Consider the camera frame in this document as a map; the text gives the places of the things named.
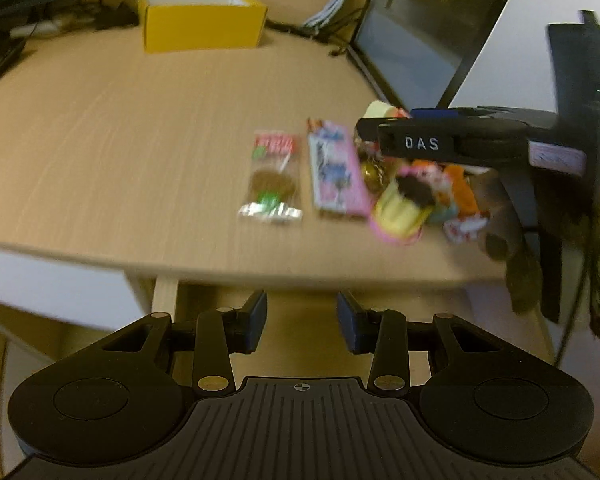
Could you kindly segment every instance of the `wooden desk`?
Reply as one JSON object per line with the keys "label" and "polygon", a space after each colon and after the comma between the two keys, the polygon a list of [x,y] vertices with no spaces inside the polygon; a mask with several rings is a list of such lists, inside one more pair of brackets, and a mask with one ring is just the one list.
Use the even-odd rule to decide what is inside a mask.
{"label": "wooden desk", "polygon": [[439,228],[403,248],[319,218],[306,153],[300,225],[237,217],[255,130],[302,134],[309,116],[352,128],[374,98],[328,51],[267,34],[255,50],[147,55],[138,28],[32,42],[0,79],[0,247],[209,283],[502,279]]}

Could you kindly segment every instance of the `snack package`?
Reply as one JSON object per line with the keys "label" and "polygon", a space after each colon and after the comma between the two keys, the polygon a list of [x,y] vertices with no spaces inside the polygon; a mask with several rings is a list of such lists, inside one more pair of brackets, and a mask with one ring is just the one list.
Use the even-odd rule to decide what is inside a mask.
{"label": "snack package", "polygon": [[[402,108],[395,108],[382,101],[373,101],[363,117],[408,118],[410,115]],[[400,162],[398,159],[382,156],[378,142],[365,142],[356,134],[354,144],[366,188],[374,198],[378,198],[388,186],[390,176],[399,168]]]}
{"label": "snack package", "polygon": [[247,198],[238,214],[268,221],[301,219],[295,136],[282,132],[258,133],[251,158]]}
{"label": "snack package", "polygon": [[371,212],[371,197],[353,138],[344,127],[329,121],[309,120],[308,133],[315,208],[366,218]]}
{"label": "snack package", "polygon": [[478,239],[478,232],[489,223],[489,214],[477,212],[472,216],[447,220],[442,229],[446,237],[455,244],[473,242]]}
{"label": "snack package", "polygon": [[422,225],[436,205],[431,186],[415,170],[401,168],[374,207],[369,225],[391,244],[410,245],[422,235]]}
{"label": "snack package", "polygon": [[436,199],[436,206],[427,219],[428,223],[442,224],[458,216],[458,206],[454,201],[451,178],[437,163],[428,160],[414,160],[409,172],[429,184],[433,197]]}
{"label": "snack package", "polygon": [[445,174],[451,179],[454,200],[458,205],[458,216],[460,218],[476,216],[480,210],[474,192],[464,178],[464,168],[457,164],[449,164],[445,168]]}

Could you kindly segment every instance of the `pink snack package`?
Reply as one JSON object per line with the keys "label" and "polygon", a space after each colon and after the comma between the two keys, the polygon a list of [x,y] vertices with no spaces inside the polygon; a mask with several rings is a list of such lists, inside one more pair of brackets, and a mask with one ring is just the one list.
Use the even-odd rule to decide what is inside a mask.
{"label": "pink snack package", "polygon": [[314,205],[323,212],[368,217],[371,197],[352,137],[330,121],[308,121]]}

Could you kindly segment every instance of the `white cabinet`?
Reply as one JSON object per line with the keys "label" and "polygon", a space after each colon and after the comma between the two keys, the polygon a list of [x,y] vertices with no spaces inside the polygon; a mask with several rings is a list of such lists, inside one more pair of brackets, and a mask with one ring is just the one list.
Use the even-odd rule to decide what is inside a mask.
{"label": "white cabinet", "polygon": [[107,330],[128,325],[150,308],[122,270],[4,250],[0,250],[0,303]]}

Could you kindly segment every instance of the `yellow box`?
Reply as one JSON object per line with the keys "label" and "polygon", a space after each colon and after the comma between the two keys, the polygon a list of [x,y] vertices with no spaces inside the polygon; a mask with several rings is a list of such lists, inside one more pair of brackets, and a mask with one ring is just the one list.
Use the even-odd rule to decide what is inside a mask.
{"label": "yellow box", "polygon": [[267,6],[257,0],[140,0],[146,52],[258,46]]}

